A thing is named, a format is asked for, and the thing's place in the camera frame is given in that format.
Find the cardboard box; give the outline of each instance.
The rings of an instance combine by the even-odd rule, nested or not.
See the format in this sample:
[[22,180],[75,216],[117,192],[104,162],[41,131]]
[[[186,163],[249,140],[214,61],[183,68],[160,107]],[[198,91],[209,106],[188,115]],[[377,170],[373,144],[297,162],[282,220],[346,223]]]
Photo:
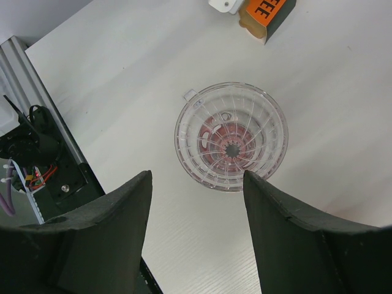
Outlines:
[[246,0],[239,24],[266,43],[294,9],[296,0]]

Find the red wire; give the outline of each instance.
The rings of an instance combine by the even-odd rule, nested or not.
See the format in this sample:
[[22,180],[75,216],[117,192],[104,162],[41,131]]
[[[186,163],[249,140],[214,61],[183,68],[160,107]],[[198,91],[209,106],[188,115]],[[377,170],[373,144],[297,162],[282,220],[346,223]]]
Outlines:
[[51,176],[53,176],[53,174],[56,172],[56,170],[57,170],[57,167],[55,167],[55,169],[52,170],[52,171],[49,173],[49,175],[46,176],[46,178],[44,179],[44,181],[43,181],[42,183],[40,183],[38,186],[32,187],[32,189],[37,190],[38,188],[41,188],[41,187],[43,186],[43,184],[45,184],[46,181],[47,181]]
[[50,168],[48,169],[48,171],[47,171],[46,173],[44,173],[42,176],[40,176],[40,177],[38,177],[38,178],[32,180],[32,181],[30,182],[29,187],[31,187],[31,184],[32,184],[32,183],[34,183],[34,182],[36,182],[36,181],[39,181],[41,178],[43,178],[44,176],[46,176],[47,174],[49,174],[49,172],[51,171],[51,168],[52,168],[52,167],[53,167],[53,166],[50,165]]

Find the clear plastic bowl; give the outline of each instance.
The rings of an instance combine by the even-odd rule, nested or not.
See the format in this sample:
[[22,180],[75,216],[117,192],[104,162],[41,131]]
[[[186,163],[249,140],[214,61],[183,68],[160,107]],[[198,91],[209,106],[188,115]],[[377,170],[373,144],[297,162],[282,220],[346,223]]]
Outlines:
[[282,110],[266,92],[244,83],[190,90],[175,129],[178,159],[203,186],[238,192],[245,170],[269,178],[288,142]]

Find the white wall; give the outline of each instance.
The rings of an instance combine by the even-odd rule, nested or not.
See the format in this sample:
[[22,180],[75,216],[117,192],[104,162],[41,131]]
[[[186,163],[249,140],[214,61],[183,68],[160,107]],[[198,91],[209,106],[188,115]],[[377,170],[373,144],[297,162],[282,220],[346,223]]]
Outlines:
[[0,0],[0,44],[17,36],[31,45],[92,0]]

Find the purple wire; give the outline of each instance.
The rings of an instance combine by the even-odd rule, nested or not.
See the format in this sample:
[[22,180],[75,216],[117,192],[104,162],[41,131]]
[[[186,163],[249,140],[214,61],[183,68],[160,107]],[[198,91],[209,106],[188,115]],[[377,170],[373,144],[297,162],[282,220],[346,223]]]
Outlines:
[[8,169],[7,169],[7,174],[6,174],[6,185],[7,185],[7,200],[8,202],[4,199],[4,197],[0,193],[0,206],[3,208],[6,214],[9,216],[14,216],[15,215],[15,208],[13,207],[12,203],[12,198],[11,198],[11,180],[8,178],[11,178],[12,176],[12,171],[13,171],[13,163],[12,160],[8,160]]

